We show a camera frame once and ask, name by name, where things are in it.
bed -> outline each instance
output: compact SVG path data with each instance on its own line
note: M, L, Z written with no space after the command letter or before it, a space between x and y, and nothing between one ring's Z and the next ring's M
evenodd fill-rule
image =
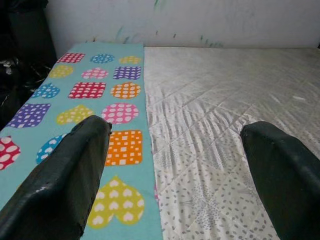
M320 51L144 51L163 239L278 240L239 134L267 121L320 157Z

black object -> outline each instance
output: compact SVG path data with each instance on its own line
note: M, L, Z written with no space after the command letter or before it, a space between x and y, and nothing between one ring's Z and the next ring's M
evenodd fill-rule
M10 12L8 19L11 36L23 59L52 68L57 56L44 10Z
M26 13L33 10L44 9L48 0L6 0L4 5L9 12Z
M112 125L90 116L40 163L0 211L0 240L78 240L105 166Z
M282 240L320 240L320 161L297 138L259 121L241 138L259 197Z

heart shape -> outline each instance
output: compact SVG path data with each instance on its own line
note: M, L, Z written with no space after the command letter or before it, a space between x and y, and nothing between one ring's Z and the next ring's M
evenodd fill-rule
M116 216L122 224L132 225L139 222L144 210L145 201L138 190L114 176L96 194L87 224L93 229L104 228Z
M139 115L136 105L114 103L102 110L102 118L112 124L127 124Z
M56 122L59 125L67 124L67 123L80 123L82 120L94 114L94 111L87 108L86 106L80 104L74 108L71 108L67 111L61 112L57 118Z
M51 99L58 95L60 92L60 88L54 86L52 83L41 85L37 90L35 90L34 94L31 98L42 97L44 99Z
M96 78L96 79L103 79L103 78L106 78L108 76L108 71L107 70L104 70L100 67L95 67L95 68L92 68L92 69L89 69L87 71L84 71L81 76L84 78L84 79L93 79L93 78Z
M69 65L58 65L49 73L49 78L63 78L74 72L74 68Z
M13 164L20 153L20 147L12 141L11 136L0 137L0 170Z
M119 59L121 64L138 64L141 62L141 58L137 56L125 56Z
M43 160L45 160L52 152L53 150L59 145L61 140L66 136L67 134L62 134L59 136L55 136L51 139L49 139L45 144L42 145L42 147L39 149L39 151L36 154L36 163L39 164Z

yellow heart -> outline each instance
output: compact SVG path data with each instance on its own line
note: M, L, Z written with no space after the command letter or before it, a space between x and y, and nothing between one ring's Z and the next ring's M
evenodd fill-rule
M134 187L114 176L96 194L87 224L100 229L108 225L115 215L123 224L139 222L145 210L145 200Z
M56 122L60 125L68 123L80 123L82 120L94 114L90 108L80 104L74 108L64 111L58 115Z
M140 61L141 58L136 56L125 56L119 59L119 63L121 64L138 64Z
M74 72L74 68L69 65L58 65L49 73L49 78L63 78Z

mattress cover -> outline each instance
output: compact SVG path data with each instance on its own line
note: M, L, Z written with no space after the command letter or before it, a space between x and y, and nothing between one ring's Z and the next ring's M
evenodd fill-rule
M320 158L320 51L145 47L144 79L163 239L278 240L239 134L267 121Z

